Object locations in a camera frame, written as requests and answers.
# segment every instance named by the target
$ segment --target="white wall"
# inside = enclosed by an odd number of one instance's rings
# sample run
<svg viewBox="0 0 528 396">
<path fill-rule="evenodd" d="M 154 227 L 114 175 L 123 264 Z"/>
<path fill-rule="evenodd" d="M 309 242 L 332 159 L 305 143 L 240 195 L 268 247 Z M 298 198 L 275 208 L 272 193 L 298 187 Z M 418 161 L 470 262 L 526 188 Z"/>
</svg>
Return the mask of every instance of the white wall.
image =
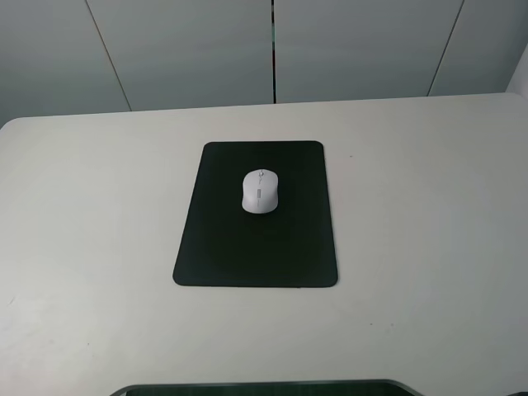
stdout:
<svg viewBox="0 0 528 396">
<path fill-rule="evenodd" d="M 269 0 L 88 3 L 133 111 L 273 102 Z"/>
<path fill-rule="evenodd" d="M 275 0 L 277 102 L 426 96 L 461 3 Z"/>
<path fill-rule="evenodd" d="M 0 1 L 0 127 L 129 110 L 83 0 Z"/>
<path fill-rule="evenodd" d="M 507 92 L 515 92 L 528 99 L 528 45 L 521 61 L 517 65 Z"/>
<path fill-rule="evenodd" d="M 527 0 L 465 0 L 430 95 L 506 91 L 527 42 Z"/>
</svg>

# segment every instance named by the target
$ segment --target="panel seam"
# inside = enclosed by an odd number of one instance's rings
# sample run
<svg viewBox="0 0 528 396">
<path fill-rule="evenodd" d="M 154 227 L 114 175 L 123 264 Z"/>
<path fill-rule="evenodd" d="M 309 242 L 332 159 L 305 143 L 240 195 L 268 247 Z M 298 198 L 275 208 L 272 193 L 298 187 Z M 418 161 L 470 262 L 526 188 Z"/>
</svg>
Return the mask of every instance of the panel seam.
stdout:
<svg viewBox="0 0 528 396">
<path fill-rule="evenodd" d="M 444 61 L 444 58 L 446 56 L 447 47 L 449 46 L 449 43 L 451 42 L 451 36 L 453 35 L 453 32 L 455 31 L 456 23 L 459 21 L 460 13 L 462 12 L 462 7 L 465 4 L 465 0 L 462 0 L 462 3 L 460 4 L 459 11 L 456 14 L 455 21 L 453 22 L 453 26 L 451 27 L 451 31 L 449 33 L 449 36 L 447 37 L 447 41 L 445 43 L 444 50 L 442 51 L 442 56 L 440 57 L 440 61 L 438 62 L 438 66 L 436 66 L 435 74 L 432 77 L 431 86 L 429 87 L 429 90 L 427 91 L 427 96 L 429 97 L 431 95 L 431 91 L 433 86 L 435 85 L 436 77 L 438 77 L 438 72 L 440 71 L 440 67 L 442 65 L 442 62 Z"/>
<path fill-rule="evenodd" d="M 117 74 L 116 66 L 114 65 L 114 62 L 112 61 L 112 58 L 110 56 L 110 52 L 108 52 L 108 48 L 106 47 L 105 41 L 102 39 L 101 30 L 99 30 L 99 26 L 97 25 L 96 18 L 93 16 L 92 9 L 90 8 L 90 4 L 88 4 L 88 0 L 84 0 L 84 3 L 86 4 L 86 7 L 88 9 L 88 12 L 90 12 L 90 16 L 92 17 L 93 25 L 96 27 L 97 34 L 99 35 L 99 38 L 101 39 L 101 43 L 103 48 L 105 49 L 106 57 L 110 61 L 110 65 L 112 67 L 112 70 L 114 70 L 115 78 L 117 79 L 117 83 L 119 83 L 119 86 L 121 88 L 121 92 L 123 92 L 123 97 L 125 98 L 126 105 L 129 107 L 129 110 L 132 111 L 132 106 L 130 105 L 129 98 L 126 96 L 125 89 L 123 88 L 123 84 L 119 78 L 119 74 Z"/>
<path fill-rule="evenodd" d="M 277 103 L 275 54 L 275 0 L 271 0 L 271 69 L 273 77 L 273 103 Z"/>
</svg>

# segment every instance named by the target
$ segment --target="mouse pad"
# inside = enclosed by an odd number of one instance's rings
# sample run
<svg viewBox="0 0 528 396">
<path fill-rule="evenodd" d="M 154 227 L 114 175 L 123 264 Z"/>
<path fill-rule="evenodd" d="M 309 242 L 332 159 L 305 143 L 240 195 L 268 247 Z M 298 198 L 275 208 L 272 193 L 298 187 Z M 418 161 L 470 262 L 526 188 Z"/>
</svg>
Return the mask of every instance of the mouse pad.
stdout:
<svg viewBox="0 0 528 396">
<path fill-rule="evenodd" d="M 243 179 L 277 174 L 279 205 L 242 207 Z M 173 279 L 178 285 L 329 287 L 337 261 L 323 145 L 212 142 L 203 150 Z"/>
</svg>

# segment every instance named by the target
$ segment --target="desk surface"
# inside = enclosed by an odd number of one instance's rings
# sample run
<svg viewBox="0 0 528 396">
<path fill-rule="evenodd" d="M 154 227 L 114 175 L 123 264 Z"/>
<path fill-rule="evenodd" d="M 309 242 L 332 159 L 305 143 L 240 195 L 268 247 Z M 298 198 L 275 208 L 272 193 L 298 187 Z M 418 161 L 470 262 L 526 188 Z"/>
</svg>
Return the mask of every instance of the desk surface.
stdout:
<svg viewBox="0 0 528 396">
<path fill-rule="evenodd" d="M 324 144 L 340 280 L 172 280 L 211 140 Z M 528 390 L 528 102 L 515 94 L 19 119 L 0 131 L 0 394 L 391 379 Z"/>
</svg>

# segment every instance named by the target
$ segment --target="mouse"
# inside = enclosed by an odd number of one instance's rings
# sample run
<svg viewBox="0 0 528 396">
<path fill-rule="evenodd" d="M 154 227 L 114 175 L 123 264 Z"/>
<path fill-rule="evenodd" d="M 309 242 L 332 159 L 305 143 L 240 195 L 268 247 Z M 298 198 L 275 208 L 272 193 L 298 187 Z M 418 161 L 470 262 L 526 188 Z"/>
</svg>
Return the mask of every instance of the mouse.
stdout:
<svg viewBox="0 0 528 396">
<path fill-rule="evenodd" d="M 267 169 L 257 169 L 244 177 L 242 207 L 249 213 L 263 215 L 279 205 L 279 177 Z"/>
</svg>

